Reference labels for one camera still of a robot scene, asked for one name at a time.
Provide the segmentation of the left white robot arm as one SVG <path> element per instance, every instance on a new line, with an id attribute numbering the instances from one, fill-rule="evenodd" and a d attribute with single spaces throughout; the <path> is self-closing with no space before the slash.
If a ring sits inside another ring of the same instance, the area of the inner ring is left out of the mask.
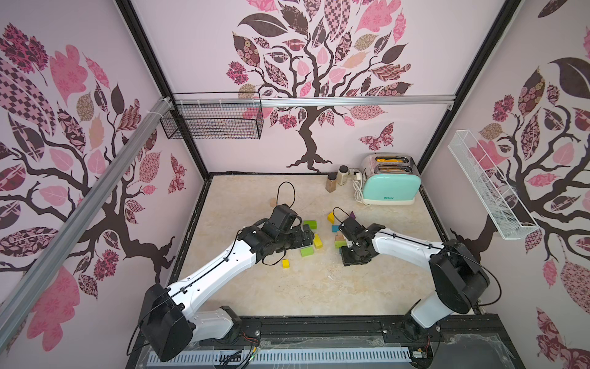
<path id="1" fill-rule="evenodd" d="M 315 234 L 307 224 L 276 234 L 262 224 L 237 231 L 228 249 L 187 278 L 167 287 L 154 284 L 146 291 L 138 328 L 160 361 L 177 357 L 192 342 L 221 340 L 239 324 L 228 307 L 198 311 L 229 281 L 276 251 L 313 246 Z"/>

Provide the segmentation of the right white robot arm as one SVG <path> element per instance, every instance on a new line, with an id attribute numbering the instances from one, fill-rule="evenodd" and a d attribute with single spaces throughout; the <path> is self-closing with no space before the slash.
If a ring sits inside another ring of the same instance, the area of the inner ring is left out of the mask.
<path id="1" fill-rule="evenodd" d="M 402 320 L 406 336 L 420 338 L 440 320 L 465 315 L 490 286 L 490 277 L 459 241 L 425 241 L 396 233 L 381 224 L 364 227 L 353 219 L 339 226 L 347 244 L 340 248 L 345 266 L 368 264 L 389 255 L 431 273 L 434 292 L 419 300 Z"/>

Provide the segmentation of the yellow rectangular block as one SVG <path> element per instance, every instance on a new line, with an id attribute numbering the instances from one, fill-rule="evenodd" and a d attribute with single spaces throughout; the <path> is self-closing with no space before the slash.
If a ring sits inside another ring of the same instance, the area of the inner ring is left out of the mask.
<path id="1" fill-rule="evenodd" d="M 322 249 L 322 247 L 324 247 L 324 243 L 322 242 L 321 237 L 318 234 L 314 235 L 313 246 L 315 247 L 315 249 Z"/>

